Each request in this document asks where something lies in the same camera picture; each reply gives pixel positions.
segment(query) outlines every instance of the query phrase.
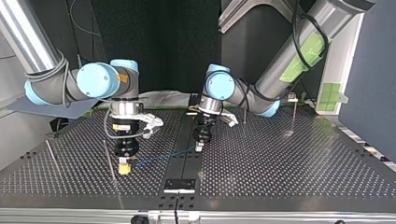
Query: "gray fabric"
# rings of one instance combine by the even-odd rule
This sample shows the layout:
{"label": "gray fabric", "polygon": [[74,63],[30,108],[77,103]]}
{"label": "gray fabric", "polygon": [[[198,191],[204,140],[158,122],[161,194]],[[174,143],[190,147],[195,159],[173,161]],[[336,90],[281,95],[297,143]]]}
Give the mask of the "gray fabric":
{"label": "gray fabric", "polygon": [[69,108],[64,108],[63,105],[35,105],[24,96],[18,99],[15,103],[8,105],[7,109],[37,115],[46,115],[59,118],[77,119],[87,110],[91,109],[98,100],[85,100],[74,102]]}

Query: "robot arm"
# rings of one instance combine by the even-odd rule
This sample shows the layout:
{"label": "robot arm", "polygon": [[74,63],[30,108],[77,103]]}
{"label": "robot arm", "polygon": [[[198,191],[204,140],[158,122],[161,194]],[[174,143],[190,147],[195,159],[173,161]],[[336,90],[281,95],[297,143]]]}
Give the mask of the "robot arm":
{"label": "robot arm", "polygon": [[238,105],[258,116],[272,117],[286,95],[288,86],[303,72],[312,68],[322,57],[328,42],[352,20],[354,16],[369,10],[377,0],[318,0],[295,32],[254,85],[234,79],[230,69],[211,64],[206,75],[198,123],[193,137],[197,150],[210,141],[209,122],[220,109],[223,101]]}
{"label": "robot arm", "polygon": [[[29,1],[0,0],[0,31],[14,50],[28,80],[25,93],[37,105],[68,104],[90,98],[112,98],[109,109],[112,127],[117,136],[115,154],[120,159],[120,173],[130,172],[130,160],[139,150],[137,135],[150,138],[163,122],[150,114],[143,114],[138,102],[139,71],[137,63],[113,60],[89,63],[71,71],[69,62],[51,44],[32,13]],[[137,134],[140,120],[148,125]]]}

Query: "perforated breadboard table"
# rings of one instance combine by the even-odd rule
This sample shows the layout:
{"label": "perforated breadboard table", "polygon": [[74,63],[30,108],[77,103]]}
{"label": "perforated breadboard table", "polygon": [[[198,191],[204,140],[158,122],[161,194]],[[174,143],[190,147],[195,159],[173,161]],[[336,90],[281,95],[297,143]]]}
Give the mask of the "perforated breadboard table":
{"label": "perforated breadboard table", "polygon": [[[183,111],[149,112],[162,118],[164,126],[149,140],[139,139],[138,158],[171,153],[181,130]],[[105,113],[96,112],[50,141],[56,160],[43,144],[1,171],[0,206],[153,209],[155,204],[158,208],[169,158],[138,166],[133,175],[119,175],[118,160],[112,151],[115,140],[108,139],[103,131]],[[111,130],[111,119],[107,126]],[[116,181],[109,168],[104,140]]]}
{"label": "perforated breadboard table", "polygon": [[[239,120],[244,112],[232,109]],[[219,122],[200,161],[184,178],[199,180],[193,209],[396,213],[396,174],[327,119],[292,108],[273,118]]]}
{"label": "perforated breadboard table", "polygon": [[[140,158],[191,148],[192,117],[152,110],[164,121]],[[231,109],[239,120],[243,111]],[[97,208],[218,212],[396,213],[396,174],[325,118],[282,108],[270,119],[247,115],[212,129],[203,153],[187,152],[116,175],[108,166],[97,112],[50,144],[0,172],[0,207]],[[114,145],[108,140],[108,148]],[[117,160],[112,153],[113,169]],[[195,193],[164,194],[168,178],[195,179]]]}

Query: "metal stand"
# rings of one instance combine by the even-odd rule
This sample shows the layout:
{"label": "metal stand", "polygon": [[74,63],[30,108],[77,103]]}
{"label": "metal stand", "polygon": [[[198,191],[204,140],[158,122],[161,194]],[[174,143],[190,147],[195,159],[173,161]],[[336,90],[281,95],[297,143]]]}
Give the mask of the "metal stand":
{"label": "metal stand", "polygon": [[287,0],[233,0],[219,18],[219,30],[225,34],[252,8],[259,5],[269,5],[279,11],[289,22],[293,9]]}

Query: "black metal plate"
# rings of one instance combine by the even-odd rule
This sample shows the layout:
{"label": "black metal plate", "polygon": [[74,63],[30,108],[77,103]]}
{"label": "black metal plate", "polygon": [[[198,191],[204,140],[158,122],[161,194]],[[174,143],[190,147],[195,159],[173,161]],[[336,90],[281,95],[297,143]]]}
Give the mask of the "black metal plate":
{"label": "black metal plate", "polygon": [[[163,119],[164,126],[149,140],[138,139],[139,159],[169,154],[181,132],[184,111],[148,112]],[[42,145],[30,160],[16,161],[1,171],[0,206],[157,209],[169,158],[133,168],[130,175],[119,175],[118,160],[112,153],[115,141],[107,139],[103,132],[104,114],[105,111],[96,112],[52,140],[56,161]],[[107,125],[111,130],[110,120]],[[107,162],[104,139],[110,149],[116,183]]]}
{"label": "black metal plate", "polygon": [[186,161],[183,178],[199,179],[194,210],[396,212],[396,174],[310,110],[294,124],[284,108],[212,131],[200,161]]}

